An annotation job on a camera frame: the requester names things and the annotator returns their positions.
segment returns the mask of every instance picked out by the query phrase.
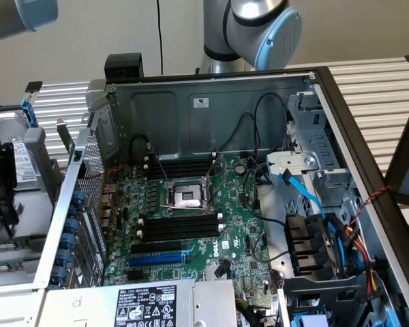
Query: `power supply label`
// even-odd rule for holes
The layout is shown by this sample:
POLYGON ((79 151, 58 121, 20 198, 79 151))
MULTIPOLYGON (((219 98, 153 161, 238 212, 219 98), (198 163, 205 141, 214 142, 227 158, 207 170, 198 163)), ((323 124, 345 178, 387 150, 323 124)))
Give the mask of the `power supply label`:
POLYGON ((24 143, 14 143, 14 156, 17 183, 36 182, 35 170, 24 143))
POLYGON ((119 290, 114 327, 176 326, 176 285, 119 290))

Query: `white wall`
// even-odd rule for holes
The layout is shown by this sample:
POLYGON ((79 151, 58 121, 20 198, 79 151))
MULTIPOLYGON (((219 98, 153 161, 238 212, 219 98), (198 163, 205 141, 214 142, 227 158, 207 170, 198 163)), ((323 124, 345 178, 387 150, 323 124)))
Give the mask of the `white wall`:
MULTIPOLYGON (((166 74, 200 65, 202 1, 160 0, 166 74)), ((304 22, 292 63, 409 55, 409 0, 291 3, 304 22)), ((155 0, 59 0, 55 24, 0 41, 0 104, 19 102, 32 80, 101 78, 119 52, 142 52, 146 76, 160 73, 155 0)))

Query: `white slatted surface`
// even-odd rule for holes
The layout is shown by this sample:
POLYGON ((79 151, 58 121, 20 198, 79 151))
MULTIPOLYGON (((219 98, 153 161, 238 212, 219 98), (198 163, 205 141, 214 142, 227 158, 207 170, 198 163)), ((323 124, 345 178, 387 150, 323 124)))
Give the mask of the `white slatted surface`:
MULTIPOLYGON (((342 61, 293 65, 288 68, 327 66, 331 70, 350 111, 384 174, 391 162, 409 117, 409 63, 405 58, 342 61)), ((88 82, 50 84, 33 99, 41 127, 46 130, 47 149, 63 166, 67 153, 56 132, 56 122, 67 122, 73 137, 86 126, 85 92, 88 82)), ((409 223, 409 209, 403 210, 409 223)))
POLYGON ((46 147, 52 159, 57 159, 60 167, 66 167, 68 153, 56 130, 57 120, 62 118, 74 141, 79 131, 87 126, 82 121, 88 113, 85 101, 89 82, 43 85, 39 93, 30 100, 40 127, 46 131, 46 147))

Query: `sticker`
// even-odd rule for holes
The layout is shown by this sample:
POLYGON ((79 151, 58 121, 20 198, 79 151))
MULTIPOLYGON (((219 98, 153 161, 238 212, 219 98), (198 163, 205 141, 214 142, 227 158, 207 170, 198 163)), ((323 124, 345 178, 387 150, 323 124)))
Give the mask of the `sticker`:
POLYGON ((209 108, 209 98, 200 97, 198 99, 194 99, 194 108, 209 108))
POLYGON ((114 327, 176 326, 176 285, 119 290, 114 327))
POLYGON ((9 249, 15 249, 16 245, 13 243, 5 243, 5 244, 0 244, 0 250, 9 250, 9 249))
POLYGON ((277 312, 279 312, 279 300, 276 294, 271 296, 271 315, 277 315, 277 312))
POLYGON ((24 143, 14 143, 16 182, 36 182, 35 170, 24 143))

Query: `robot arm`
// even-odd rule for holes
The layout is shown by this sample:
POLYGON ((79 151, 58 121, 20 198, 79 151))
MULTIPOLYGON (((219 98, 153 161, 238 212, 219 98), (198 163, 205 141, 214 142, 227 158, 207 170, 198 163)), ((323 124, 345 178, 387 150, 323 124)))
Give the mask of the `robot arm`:
POLYGON ((0 0, 0 39, 57 19, 57 0, 0 0))
POLYGON ((301 36, 300 12, 289 0, 204 1, 204 56, 200 73, 284 68, 301 36))

